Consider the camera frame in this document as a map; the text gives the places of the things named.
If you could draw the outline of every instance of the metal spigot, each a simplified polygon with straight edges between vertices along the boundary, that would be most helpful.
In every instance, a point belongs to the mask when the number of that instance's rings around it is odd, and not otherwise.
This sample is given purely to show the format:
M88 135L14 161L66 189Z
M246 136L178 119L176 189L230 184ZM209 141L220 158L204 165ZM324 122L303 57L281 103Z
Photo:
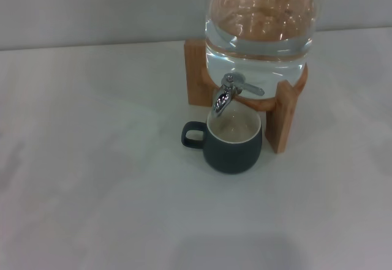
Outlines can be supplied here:
M238 72L228 73L222 79L222 86L218 90L213 103L212 114L218 117L227 105L243 90L247 90L258 96L264 96L264 90L254 85L245 83L245 76Z

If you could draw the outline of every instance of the mug handle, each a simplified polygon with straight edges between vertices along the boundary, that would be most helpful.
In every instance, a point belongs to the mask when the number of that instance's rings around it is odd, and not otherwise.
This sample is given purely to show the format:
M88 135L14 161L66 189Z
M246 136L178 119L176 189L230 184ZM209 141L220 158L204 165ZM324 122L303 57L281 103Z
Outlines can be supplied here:
M204 133L203 134L204 137L205 132L207 130L207 124L203 122L197 122L197 121L188 122L187 124L185 124L183 128L183 134L181 135L181 142L186 147L192 149L203 149L204 140L191 140L188 137L186 137L188 131L191 130L202 131Z

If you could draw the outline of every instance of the white tabletop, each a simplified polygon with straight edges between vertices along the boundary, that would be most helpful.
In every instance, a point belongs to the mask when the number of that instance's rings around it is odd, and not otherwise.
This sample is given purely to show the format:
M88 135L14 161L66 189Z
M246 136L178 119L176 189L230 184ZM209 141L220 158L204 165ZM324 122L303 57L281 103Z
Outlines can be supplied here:
M385 270L392 29L321 32L287 151L181 145L183 42L0 53L1 270Z

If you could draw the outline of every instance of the mug rim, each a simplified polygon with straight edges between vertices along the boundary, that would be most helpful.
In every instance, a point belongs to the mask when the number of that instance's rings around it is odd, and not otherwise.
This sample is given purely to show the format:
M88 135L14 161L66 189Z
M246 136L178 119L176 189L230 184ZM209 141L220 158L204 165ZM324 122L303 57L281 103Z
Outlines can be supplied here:
M260 118L260 115L259 115L255 110L253 110L252 108L249 108L248 106L245 106L245 105L243 105L243 104L241 104L241 103L239 103L239 102L236 102L236 101L231 102L231 103L235 103L236 105L241 106L241 108L247 108L248 110L250 110L250 111L253 113L254 116L256 116L257 122L258 122L258 128L257 128L257 131L253 134L253 136L251 136L251 137L250 137L249 139L247 139L247 140L239 141L239 142L227 141L227 140L223 140L223 139L219 138L219 137L211 130L211 128L209 128L209 121L210 121L210 119L211 119L211 112L209 112L209 113L208 113L208 116L207 116L207 129L208 129L208 131L210 132L210 134L212 134L217 140L219 140L219 141L221 141L221 142L223 142L223 143L228 143L228 144L243 144L243 143L247 143L248 141L253 140L253 139L258 135L258 133L260 132L260 130L261 130L261 128L262 128L262 119Z

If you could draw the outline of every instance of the mug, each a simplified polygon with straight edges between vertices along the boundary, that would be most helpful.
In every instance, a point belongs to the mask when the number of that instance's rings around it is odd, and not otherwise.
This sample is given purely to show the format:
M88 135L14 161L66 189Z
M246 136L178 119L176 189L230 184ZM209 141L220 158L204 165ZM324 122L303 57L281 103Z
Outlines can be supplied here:
M193 140L188 131L203 132L202 140ZM250 169L262 150L262 121L258 113L233 101L219 117L210 114L204 122L188 122L181 142L188 148L202 149L207 163L214 169L238 174Z

